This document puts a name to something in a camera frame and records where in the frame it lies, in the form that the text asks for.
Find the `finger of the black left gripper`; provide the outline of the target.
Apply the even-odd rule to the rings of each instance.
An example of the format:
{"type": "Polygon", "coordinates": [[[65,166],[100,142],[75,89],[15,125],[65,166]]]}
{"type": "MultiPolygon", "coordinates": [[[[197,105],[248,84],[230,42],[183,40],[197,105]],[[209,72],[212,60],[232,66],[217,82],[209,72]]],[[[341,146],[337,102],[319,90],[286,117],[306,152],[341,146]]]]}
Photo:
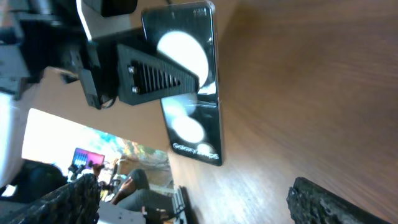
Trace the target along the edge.
{"type": "Polygon", "coordinates": [[[196,93],[197,75],[154,52],[119,44],[118,53],[119,100],[139,105],[169,96],[196,93]]]}

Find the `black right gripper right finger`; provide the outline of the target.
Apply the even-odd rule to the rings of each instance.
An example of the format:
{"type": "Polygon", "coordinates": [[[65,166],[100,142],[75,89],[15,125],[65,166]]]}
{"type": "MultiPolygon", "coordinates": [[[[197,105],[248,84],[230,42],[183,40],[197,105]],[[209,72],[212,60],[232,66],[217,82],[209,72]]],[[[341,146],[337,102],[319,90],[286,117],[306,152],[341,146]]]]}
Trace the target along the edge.
{"type": "Polygon", "coordinates": [[[289,188],[287,205],[295,223],[388,223],[304,177],[297,177],[289,188]]]}

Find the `black Galaxy flip phone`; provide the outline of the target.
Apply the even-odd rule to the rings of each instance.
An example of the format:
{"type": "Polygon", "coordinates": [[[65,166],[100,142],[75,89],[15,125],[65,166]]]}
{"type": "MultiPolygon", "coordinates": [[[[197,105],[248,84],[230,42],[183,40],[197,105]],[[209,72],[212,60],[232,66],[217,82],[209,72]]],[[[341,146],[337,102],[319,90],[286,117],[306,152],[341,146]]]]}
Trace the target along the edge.
{"type": "Polygon", "coordinates": [[[164,78],[174,81],[179,92],[160,100],[171,150],[221,166],[215,12],[211,1],[194,1],[147,9],[141,20],[146,40],[177,69],[164,78]]]}

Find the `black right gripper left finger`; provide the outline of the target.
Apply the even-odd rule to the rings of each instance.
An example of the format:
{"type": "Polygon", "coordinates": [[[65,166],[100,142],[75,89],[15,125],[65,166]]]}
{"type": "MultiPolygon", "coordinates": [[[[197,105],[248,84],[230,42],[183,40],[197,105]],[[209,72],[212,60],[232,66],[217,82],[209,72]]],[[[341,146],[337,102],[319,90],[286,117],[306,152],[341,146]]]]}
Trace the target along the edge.
{"type": "Polygon", "coordinates": [[[93,174],[66,185],[1,217],[1,223],[98,223],[100,186],[93,174]]]}

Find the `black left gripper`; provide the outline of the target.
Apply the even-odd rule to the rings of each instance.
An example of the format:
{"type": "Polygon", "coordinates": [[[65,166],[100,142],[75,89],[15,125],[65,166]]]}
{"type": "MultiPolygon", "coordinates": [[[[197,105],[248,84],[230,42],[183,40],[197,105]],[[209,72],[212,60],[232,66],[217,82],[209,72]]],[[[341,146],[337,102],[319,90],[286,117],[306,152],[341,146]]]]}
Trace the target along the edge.
{"type": "Polygon", "coordinates": [[[81,82],[89,106],[100,110],[114,104],[117,82],[103,76],[97,54],[89,50],[84,5],[83,1],[1,1],[1,93],[20,100],[52,67],[60,69],[65,83],[81,82]]]}

